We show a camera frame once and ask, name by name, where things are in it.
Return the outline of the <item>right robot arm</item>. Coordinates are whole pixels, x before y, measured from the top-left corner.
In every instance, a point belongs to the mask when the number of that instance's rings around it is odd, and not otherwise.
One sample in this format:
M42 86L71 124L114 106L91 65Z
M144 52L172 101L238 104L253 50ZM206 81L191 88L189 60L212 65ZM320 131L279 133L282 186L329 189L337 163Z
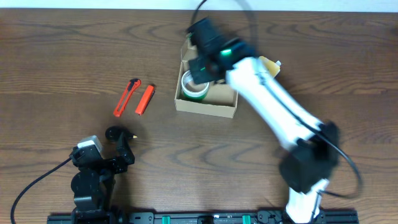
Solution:
M288 154L279 171L289 186L285 212L294 223L311 223L320 214L321 194L338 165L338 153L321 134L338 134L303 109L271 76L254 48L240 38L227 39L204 18L188 29L198 56L189 60L196 84L225 80L269 125Z

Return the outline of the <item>red black utility knife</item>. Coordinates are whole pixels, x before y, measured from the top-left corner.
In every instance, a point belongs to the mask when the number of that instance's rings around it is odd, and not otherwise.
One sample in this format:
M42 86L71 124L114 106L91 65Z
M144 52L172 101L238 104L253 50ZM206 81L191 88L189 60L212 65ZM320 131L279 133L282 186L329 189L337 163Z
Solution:
M124 112L132 94L140 87L140 85L141 85L141 80L138 78L134 78L129 81L129 83L127 84L126 88L122 93L121 98L118 101L117 106L113 111L113 115L115 117L122 116L122 113Z

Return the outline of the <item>green tape roll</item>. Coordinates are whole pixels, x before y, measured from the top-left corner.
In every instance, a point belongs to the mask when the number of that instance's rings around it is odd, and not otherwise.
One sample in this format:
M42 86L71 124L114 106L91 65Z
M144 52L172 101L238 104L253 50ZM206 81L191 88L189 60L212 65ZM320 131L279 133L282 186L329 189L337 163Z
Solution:
M193 82L193 77L191 72L187 70L182 75L181 87L182 87L182 93L185 97L194 101L201 101L206 97L210 89L210 83L206 82L201 84L195 84Z

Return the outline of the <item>red blade case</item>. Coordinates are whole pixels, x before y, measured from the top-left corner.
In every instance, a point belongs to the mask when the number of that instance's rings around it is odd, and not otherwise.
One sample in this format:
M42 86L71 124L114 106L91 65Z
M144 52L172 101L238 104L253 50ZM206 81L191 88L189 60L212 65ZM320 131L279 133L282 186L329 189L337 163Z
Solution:
M135 114L138 114L139 116L143 115L148 104L150 103L153 95L155 93L155 86L154 85L148 85L136 110Z

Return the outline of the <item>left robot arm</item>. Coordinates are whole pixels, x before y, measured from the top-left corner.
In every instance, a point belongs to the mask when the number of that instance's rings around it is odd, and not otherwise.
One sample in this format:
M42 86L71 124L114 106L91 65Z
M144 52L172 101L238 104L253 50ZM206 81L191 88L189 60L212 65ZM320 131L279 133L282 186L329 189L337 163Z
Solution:
M114 176L126 172L135 162L129 140L136 136L126 130L106 134L109 140L116 142L117 156L104 159L103 146L95 135L82 139L70 154L73 165L79 170L71 181L76 205L72 223L129 223L121 209L111 206L111 198Z

